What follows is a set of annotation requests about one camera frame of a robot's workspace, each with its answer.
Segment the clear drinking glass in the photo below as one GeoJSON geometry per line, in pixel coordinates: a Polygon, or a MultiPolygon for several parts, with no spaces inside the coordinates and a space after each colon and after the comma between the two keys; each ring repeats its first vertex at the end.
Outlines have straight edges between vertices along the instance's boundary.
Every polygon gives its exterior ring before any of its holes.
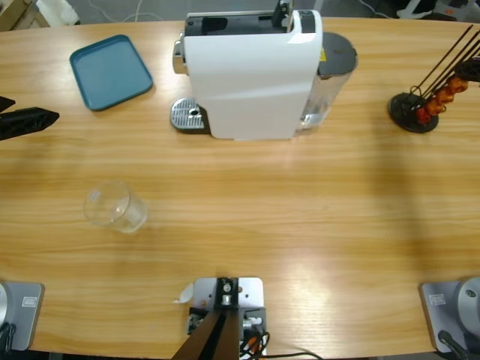
{"type": "Polygon", "coordinates": [[[146,222],[146,205],[126,183],[105,181],[88,192],[83,206],[90,223],[122,233],[133,233],[146,222]]]}

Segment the small white object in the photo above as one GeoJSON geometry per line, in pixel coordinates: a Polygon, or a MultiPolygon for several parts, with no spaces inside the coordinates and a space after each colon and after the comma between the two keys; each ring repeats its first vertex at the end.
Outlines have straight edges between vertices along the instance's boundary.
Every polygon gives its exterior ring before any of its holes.
{"type": "Polygon", "coordinates": [[[430,295],[430,303],[435,306],[445,305],[446,304],[445,296],[443,294],[430,295]]]}
{"type": "Polygon", "coordinates": [[[38,298],[34,296],[25,296],[22,300],[22,308],[35,308],[37,306],[38,298]]]}
{"type": "Polygon", "coordinates": [[[192,297],[194,297],[194,284],[189,283],[187,287],[183,289],[180,296],[173,301],[173,304],[186,304],[192,299],[192,297]]]}
{"type": "Polygon", "coordinates": [[[66,0],[38,0],[37,6],[50,27],[74,25],[79,21],[77,12],[66,0]]]}
{"type": "Polygon", "coordinates": [[[432,14],[431,11],[425,11],[424,13],[414,13],[421,0],[410,0],[408,5],[403,9],[397,11],[397,15],[401,19],[421,19],[427,15],[432,14]]]}

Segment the teal plastic tray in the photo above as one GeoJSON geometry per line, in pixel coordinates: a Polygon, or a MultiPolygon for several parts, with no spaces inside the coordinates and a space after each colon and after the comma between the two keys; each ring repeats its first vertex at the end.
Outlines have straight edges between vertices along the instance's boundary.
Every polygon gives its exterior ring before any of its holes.
{"type": "Polygon", "coordinates": [[[116,35],[78,49],[70,64],[90,110],[103,110],[147,92],[153,79],[125,35],[116,35]]]}

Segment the wood grain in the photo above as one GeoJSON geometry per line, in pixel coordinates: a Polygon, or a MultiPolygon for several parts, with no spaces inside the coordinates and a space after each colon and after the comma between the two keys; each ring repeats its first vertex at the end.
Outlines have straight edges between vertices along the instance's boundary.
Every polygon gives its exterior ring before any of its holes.
{"type": "Polygon", "coordinates": [[[205,276],[265,283],[270,353],[326,358],[431,351],[419,285],[480,269],[479,89],[432,133],[407,133],[389,99],[419,83],[466,24],[325,19],[359,66],[321,129],[291,141],[176,133],[170,105],[180,22],[0,34],[0,94],[60,112],[49,129],[0,142],[0,278],[46,292],[33,348],[171,357],[187,335],[173,304],[205,276]],[[126,34],[155,87],[86,109],[70,54],[126,34]],[[123,179],[150,218],[126,235],[83,217],[94,184],[123,179]]]}

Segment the power cord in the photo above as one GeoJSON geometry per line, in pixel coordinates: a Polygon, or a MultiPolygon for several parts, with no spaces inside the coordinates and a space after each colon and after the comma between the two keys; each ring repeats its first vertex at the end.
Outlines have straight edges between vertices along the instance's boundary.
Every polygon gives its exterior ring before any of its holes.
{"type": "Polygon", "coordinates": [[[378,15],[380,17],[386,17],[387,19],[393,19],[393,17],[390,17],[388,15],[385,15],[384,13],[379,13],[378,11],[376,11],[373,7],[371,7],[369,4],[367,4],[365,1],[363,0],[357,0],[360,4],[366,6],[367,8],[369,8],[372,13],[374,13],[375,15],[378,15]]]}
{"type": "Polygon", "coordinates": [[[142,3],[143,3],[143,0],[139,0],[138,4],[136,5],[135,13],[125,17],[122,21],[120,21],[120,20],[117,20],[117,19],[113,19],[104,9],[102,9],[101,7],[93,4],[92,0],[88,0],[88,5],[90,6],[90,8],[93,8],[96,11],[99,11],[105,17],[105,19],[107,19],[111,23],[125,23],[127,20],[131,19],[132,17],[135,17],[135,23],[138,23],[138,17],[140,17],[140,16],[150,16],[150,17],[154,17],[155,19],[160,20],[160,21],[163,20],[156,13],[140,13],[140,7],[142,6],[142,3]]]}
{"type": "Polygon", "coordinates": [[[270,340],[270,333],[267,331],[260,333],[258,330],[252,330],[249,332],[251,333],[251,336],[243,340],[240,345],[240,359],[281,359],[294,358],[296,356],[311,356],[316,360],[323,360],[316,353],[310,351],[293,352],[291,354],[263,355],[263,351],[266,349],[270,340]]]}

